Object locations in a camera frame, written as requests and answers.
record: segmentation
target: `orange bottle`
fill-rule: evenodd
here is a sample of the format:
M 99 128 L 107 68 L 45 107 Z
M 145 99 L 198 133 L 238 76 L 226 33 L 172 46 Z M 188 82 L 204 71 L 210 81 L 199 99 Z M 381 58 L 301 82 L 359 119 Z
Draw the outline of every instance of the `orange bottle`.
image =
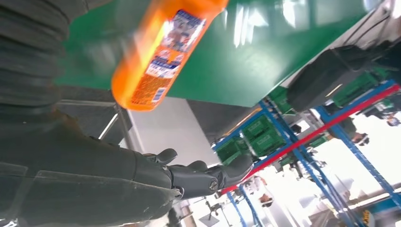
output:
M 153 110 L 228 0 L 153 0 L 112 78 L 112 93 L 129 110 Z

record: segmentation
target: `blue metal shelf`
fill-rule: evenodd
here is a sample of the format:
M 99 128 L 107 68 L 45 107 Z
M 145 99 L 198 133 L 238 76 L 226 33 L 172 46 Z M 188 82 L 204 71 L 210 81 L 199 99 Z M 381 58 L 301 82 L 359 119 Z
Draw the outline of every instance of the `blue metal shelf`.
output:
M 260 101 L 259 105 L 265 111 L 267 117 L 274 124 L 276 129 L 279 131 L 287 145 L 296 142 L 298 138 L 294 134 L 294 132 L 290 129 L 290 127 L 285 123 L 284 119 L 278 113 L 278 111 L 274 108 L 274 106 L 267 101 L 267 105 Z M 330 201 L 333 205 L 334 209 L 338 212 L 340 218 L 344 221 L 344 223 L 349 227 L 354 227 L 355 223 L 359 227 L 364 227 L 365 225 L 359 220 L 356 214 L 347 206 L 346 202 L 342 198 L 342 196 L 337 192 L 334 186 L 330 183 L 329 179 L 326 177 L 324 172 L 320 169 L 320 167 L 310 158 L 304 146 L 300 146 L 300 149 L 293 150 L 294 155 L 297 159 L 302 163 L 307 172 L 310 174 L 316 185 L 322 190 L 324 196 Z M 323 182 L 319 179 L 318 176 L 314 174 L 312 169 L 316 169 L 321 178 L 326 182 L 328 187 L 326 188 Z
M 235 210 L 237 211 L 237 214 L 241 221 L 242 227 L 246 227 L 246 222 L 245 222 L 244 218 L 242 217 L 241 212 L 239 211 L 238 206 L 237 206 L 236 202 L 234 201 L 233 196 L 231 195 L 231 192 L 227 193 L 227 197 L 230 199 L 230 202 L 233 204 Z
M 379 85 L 372 91 L 368 92 L 363 97 L 353 101 L 351 104 L 344 107 L 342 110 L 338 111 L 337 113 L 334 113 L 332 116 L 329 116 L 322 107 L 317 107 L 316 110 L 319 112 L 319 114 L 321 115 L 322 120 L 324 122 L 329 122 L 332 119 L 337 118 L 338 116 L 342 115 L 343 113 L 354 108 L 355 106 L 357 106 L 357 105 L 365 102 L 366 100 L 374 97 L 375 95 L 378 95 L 379 93 L 385 91 L 386 89 L 390 88 L 394 84 L 395 84 L 395 82 L 393 80 L 384 82 L 383 84 Z M 271 103 L 270 100 L 267 99 L 266 101 L 260 101 L 259 105 L 262 108 L 262 110 L 260 112 L 258 112 L 257 114 L 255 114 L 254 116 L 249 118 L 242 125 L 240 125 L 237 129 L 235 129 L 229 136 L 227 136 L 222 141 L 217 143 L 213 149 L 217 150 L 225 142 L 227 142 L 234 136 L 238 136 L 243 128 L 245 128 L 246 126 L 251 124 L 253 121 L 255 121 L 257 118 L 259 118 L 262 115 L 266 115 L 270 119 L 270 121 L 276 127 L 276 129 L 278 130 L 278 132 L 280 133 L 282 138 L 285 140 L 286 145 L 283 146 L 282 148 L 279 148 L 272 154 L 268 155 L 264 160 L 256 163 L 255 167 L 258 167 L 262 163 L 265 163 L 266 161 L 272 159 L 277 154 L 279 154 L 280 152 L 284 151 L 289 146 L 291 146 L 291 144 L 298 141 L 298 138 L 296 137 L 296 135 L 293 133 L 293 131 L 287 125 L 287 123 L 284 121 L 284 119 L 279 114 L 279 112 L 276 110 L 276 108 L 274 107 L 274 105 Z M 386 192 L 389 193 L 390 198 L 393 200 L 393 202 L 401 209 L 400 195 L 394 191 L 392 186 L 383 178 L 383 176 L 366 159 L 366 157 L 360 152 L 360 150 L 355 146 L 355 144 L 346 136 L 345 132 L 343 131 L 343 129 L 340 126 L 335 125 L 332 127 L 332 129 L 333 129 L 334 133 L 339 135 L 341 140 L 343 140 L 343 142 L 347 145 L 347 147 L 351 150 L 351 152 L 358 158 L 358 160 L 361 161 L 361 163 L 375 177 L 375 179 L 386 190 Z M 329 181 L 329 179 L 324 174 L 324 172 L 310 157 L 310 155 L 307 153 L 306 148 L 302 145 L 299 148 L 294 149 L 293 152 L 294 152 L 294 155 L 297 157 L 297 159 L 302 163 L 302 165 L 308 171 L 308 173 L 310 174 L 312 179 L 315 181 L 316 185 L 322 190 L 324 196 L 330 201 L 330 203 L 333 205 L 334 209 L 338 212 L 339 217 L 343 220 L 344 224 L 346 224 L 349 227 L 354 227 L 354 226 L 364 227 L 365 225 L 362 223 L 361 217 L 359 217 L 356 213 L 354 213 L 353 210 L 351 210 L 348 207 L 345 199 L 337 192 L 337 190 L 334 188 L 334 186 Z M 318 176 L 316 176 L 316 174 L 314 173 L 314 170 L 317 170 L 319 172 L 320 177 L 322 178 L 322 181 L 324 181 L 327 186 L 325 186 L 323 184 L 323 182 L 320 180 L 320 178 Z M 255 211 L 253 205 L 250 203 L 250 200 L 247 198 L 247 195 L 242 186 L 240 186 L 240 190 L 244 194 L 245 199 L 246 199 L 248 205 L 250 206 L 251 211 L 255 217 L 255 220 L 257 222 L 260 222 L 260 219 L 257 217 L 256 211 Z M 241 214 L 239 213 L 239 210 L 236 207 L 236 204 L 235 204 L 235 208 L 236 208 L 238 214 L 241 216 Z

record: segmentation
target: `bottle label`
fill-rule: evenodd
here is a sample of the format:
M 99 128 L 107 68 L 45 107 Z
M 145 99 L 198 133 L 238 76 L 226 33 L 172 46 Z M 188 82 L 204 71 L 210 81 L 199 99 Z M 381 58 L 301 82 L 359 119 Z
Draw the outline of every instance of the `bottle label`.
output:
M 182 68 L 183 60 L 204 29 L 206 20 L 179 10 L 164 24 L 165 36 L 131 98 L 137 105 L 156 105 Z

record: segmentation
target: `green crate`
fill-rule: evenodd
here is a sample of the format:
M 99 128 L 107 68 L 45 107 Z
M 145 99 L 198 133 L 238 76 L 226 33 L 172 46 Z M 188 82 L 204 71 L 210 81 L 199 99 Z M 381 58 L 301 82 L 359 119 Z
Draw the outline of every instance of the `green crate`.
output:
M 287 89 L 281 86 L 269 93 L 268 97 L 276 104 L 282 114 L 287 114 L 292 110 L 292 106 L 287 101 Z
M 251 141 L 251 146 L 258 157 L 269 155 L 283 145 L 285 142 L 275 129 L 266 131 Z
M 273 124 L 267 119 L 265 115 L 258 117 L 255 121 L 246 126 L 242 133 L 249 140 L 252 141 L 265 131 L 273 129 Z
M 232 156 L 230 156 L 229 158 L 227 158 L 224 162 L 222 162 L 222 164 L 224 166 L 229 165 L 234 159 L 236 159 L 238 156 L 240 156 L 242 153 L 241 152 L 236 152 L 235 154 L 233 154 Z
M 245 140 L 240 137 L 233 137 L 225 142 L 221 147 L 216 150 L 217 156 L 222 163 L 232 158 L 236 153 L 246 154 L 249 153 L 248 145 Z
M 290 163 L 292 163 L 292 162 L 294 162 L 295 160 L 294 160 L 294 157 L 293 156 L 289 156 L 289 155 L 287 155 L 285 158 L 283 158 L 282 160 L 280 160 L 280 165 L 281 165 L 281 167 L 283 167 L 283 166 L 285 166 L 285 165 L 288 165 L 288 164 L 290 164 Z
M 386 69 L 383 68 L 374 68 L 374 72 L 373 72 L 373 77 L 376 79 L 376 81 L 378 83 L 381 83 L 385 80 L 387 80 L 388 76 L 389 76 L 389 72 Z
M 316 148 L 322 144 L 324 144 L 325 142 L 327 142 L 328 139 L 326 138 L 326 136 L 320 136 L 317 139 L 314 139 L 312 142 L 310 142 L 308 144 L 309 147 L 313 147 Z
M 372 75 L 364 73 L 356 80 L 343 87 L 341 91 L 333 97 L 333 101 L 339 107 L 346 106 L 378 84 L 379 82 Z

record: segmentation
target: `green table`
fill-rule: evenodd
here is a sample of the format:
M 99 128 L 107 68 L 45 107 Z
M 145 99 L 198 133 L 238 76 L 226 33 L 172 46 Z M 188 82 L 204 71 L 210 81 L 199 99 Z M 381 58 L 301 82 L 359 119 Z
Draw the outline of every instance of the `green table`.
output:
M 59 84 L 109 89 L 147 4 L 116 0 L 77 19 Z M 254 106 L 365 14 L 363 0 L 231 0 L 168 96 Z

